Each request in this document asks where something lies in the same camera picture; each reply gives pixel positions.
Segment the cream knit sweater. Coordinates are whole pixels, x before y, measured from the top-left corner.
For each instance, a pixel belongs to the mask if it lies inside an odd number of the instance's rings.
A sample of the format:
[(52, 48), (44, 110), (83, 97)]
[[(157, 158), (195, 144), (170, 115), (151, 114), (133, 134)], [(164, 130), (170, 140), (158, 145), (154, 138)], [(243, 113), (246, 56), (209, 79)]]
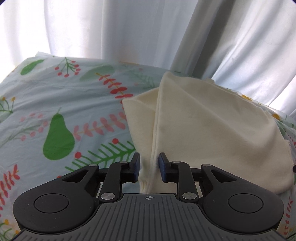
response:
[(293, 185), (291, 146), (275, 118), (212, 80), (163, 75), (158, 88), (123, 100), (141, 155), (142, 193), (175, 192), (158, 156), (199, 168), (211, 164), (276, 194)]

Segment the white sheer curtain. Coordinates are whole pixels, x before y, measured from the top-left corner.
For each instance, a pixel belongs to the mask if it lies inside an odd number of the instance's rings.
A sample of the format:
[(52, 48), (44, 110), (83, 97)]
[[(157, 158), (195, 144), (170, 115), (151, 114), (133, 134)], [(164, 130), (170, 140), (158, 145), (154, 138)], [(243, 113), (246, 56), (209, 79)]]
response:
[(1, 1), (1, 78), (37, 52), (212, 78), (295, 117), (295, 1)]

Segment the floral light blue bedsheet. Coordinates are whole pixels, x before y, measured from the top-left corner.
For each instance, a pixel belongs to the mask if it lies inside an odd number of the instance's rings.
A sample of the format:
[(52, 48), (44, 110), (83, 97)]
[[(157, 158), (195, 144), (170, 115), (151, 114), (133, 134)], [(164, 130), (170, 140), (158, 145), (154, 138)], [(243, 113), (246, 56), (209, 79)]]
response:
[[(11, 240), (20, 232), (12, 209), (23, 192), (84, 166), (107, 168), (132, 159), (138, 151), (123, 100), (158, 88), (167, 72), (144, 65), (39, 53), (3, 80), (1, 240)], [(275, 118), (291, 146), (294, 165), (295, 122), (232, 92)], [(278, 231), (295, 240), (295, 174), (290, 189), (279, 195), (285, 213)]]

